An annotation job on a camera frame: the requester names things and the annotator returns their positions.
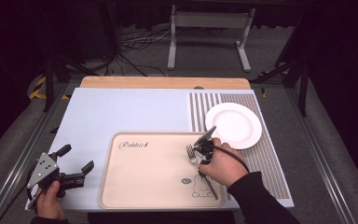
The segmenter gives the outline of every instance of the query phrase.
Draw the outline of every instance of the beige tray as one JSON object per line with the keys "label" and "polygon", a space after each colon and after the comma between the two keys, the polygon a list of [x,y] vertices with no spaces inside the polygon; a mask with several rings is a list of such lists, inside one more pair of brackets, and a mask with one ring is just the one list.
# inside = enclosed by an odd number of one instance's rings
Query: beige tray
{"label": "beige tray", "polygon": [[186,146],[201,133],[118,133],[107,159],[100,205],[106,209],[216,208],[224,188],[211,180],[216,200],[189,161]]}

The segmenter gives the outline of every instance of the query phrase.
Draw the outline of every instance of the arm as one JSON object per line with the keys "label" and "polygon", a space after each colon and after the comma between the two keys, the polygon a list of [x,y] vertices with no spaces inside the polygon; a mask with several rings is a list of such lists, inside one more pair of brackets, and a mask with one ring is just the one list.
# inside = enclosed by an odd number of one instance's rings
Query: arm
{"label": "arm", "polygon": [[[229,144],[221,144],[220,139],[214,138],[213,144],[223,147],[244,160],[244,157]],[[201,164],[200,171],[228,187],[228,192],[240,205],[246,223],[299,223],[264,188],[260,172],[248,174],[246,169],[228,154],[215,149],[211,163]]]}
{"label": "arm", "polygon": [[34,217],[31,224],[68,224],[68,220],[63,219],[63,211],[60,202],[57,198],[57,192],[60,189],[60,182],[54,181],[47,192],[42,192],[41,189],[36,194],[40,193],[37,200],[37,217]]}

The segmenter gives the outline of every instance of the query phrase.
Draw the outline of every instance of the person's hand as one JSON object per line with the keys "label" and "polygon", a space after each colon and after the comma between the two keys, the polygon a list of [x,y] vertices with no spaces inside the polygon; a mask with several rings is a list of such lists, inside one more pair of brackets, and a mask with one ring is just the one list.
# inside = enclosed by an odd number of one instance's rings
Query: person's hand
{"label": "person's hand", "polygon": [[[245,161],[240,152],[232,148],[228,143],[222,144],[219,138],[214,138],[213,144],[217,147],[222,147],[234,153],[243,161]],[[200,171],[226,187],[230,187],[241,177],[248,174],[246,169],[239,161],[216,148],[213,150],[213,158],[211,163],[200,164]]]}
{"label": "person's hand", "polygon": [[48,191],[41,193],[39,199],[37,200],[37,214],[40,217],[63,219],[63,211],[57,198],[57,192],[59,189],[60,182],[54,180],[50,187],[48,187]]}

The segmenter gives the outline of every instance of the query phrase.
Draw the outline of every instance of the metal frame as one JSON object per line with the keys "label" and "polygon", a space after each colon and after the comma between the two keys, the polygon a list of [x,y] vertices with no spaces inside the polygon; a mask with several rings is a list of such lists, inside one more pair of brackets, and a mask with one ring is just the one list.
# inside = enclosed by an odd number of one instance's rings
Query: metal frame
{"label": "metal frame", "polygon": [[[60,98],[68,86],[67,83],[60,83],[58,89],[56,90],[56,98]],[[51,108],[48,112],[43,113],[40,120],[37,122],[36,128],[32,133],[28,143],[25,145],[24,150],[20,154],[16,164],[13,169],[11,169],[8,178],[0,190],[0,216],[5,210],[7,203],[10,201],[10,197],[13,194],[15,188],[19,184],[19,181],[22,175],[27,168],[27,165],[34,154],[37,144],[42,136],[45,127],[48,125],[48,122],[51,116],[54,114],[54,110],[57,107],[59,101],[54,101],[51,105]]]}
{"label": "metal frame", "polygon": [[243,29],[241,41],[236,41],[237,51],[241,58],[243,70],[251,71],[248,57],[244,49],[249,30],[252,25],[255,9],[249,13],[211,13],[211,12],[181,12],[172,5],[171,13],[171,44],[168,55],[168,70],[175,68],[176,59],[176,27],[213,27]]}
{"label": "metal frame", "polygon": [[339,218],[341,219],[342,223],[348,223],[348,224],[356,223],[351,213],[351,209],[348,207],[347,202],[345,201],[345,198],[338,185],[338,182],[334,177],[333,172],[331,171],[326,158],[324,157],[323,151],[319,146],[319,143],[315,135],[313,134],[313,130],[310,127],[307,118],[304,118],[302,112],[299,109],[297,109],[296,106],[297,97],[296,97],[295,90],[293,89],[285,89],[285,90],[290,103],[292,104],[293,108],[296,111],[296,116],[304,130],[304,133],[307,136],[311,149],[310,153],[312,154],[313,159],[315,159],[316,165],[319,169],[319,172],[321,173],[327,191],[329,192],[333,204],[337,209]]}

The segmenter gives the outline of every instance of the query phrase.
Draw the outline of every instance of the table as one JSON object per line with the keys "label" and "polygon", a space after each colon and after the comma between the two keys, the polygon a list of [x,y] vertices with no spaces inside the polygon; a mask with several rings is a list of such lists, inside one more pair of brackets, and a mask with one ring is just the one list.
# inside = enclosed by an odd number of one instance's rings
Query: table
{"label": "table", "polygon": [[[95,167],[88,174],[84,188],[71,189],[62,199],[62,208],[112,211],[101,208],[99,194],[113,136],[123,132],[204,133],[202,123],[208,108],[228,102],[248,106],[262,122],[260,141],[242,154],[248,158],[251,171],[266,173],[266,188],[271,194],[283,205],[293,206],[267,126],[246,79],[85,77],[71,98],[49,153],[71,144],[71,152],[58,161],[61,172],[78,173],[82,164],[90,160],[94,160]],[[218,209],[238,209],[237,202],[226,196]]]}

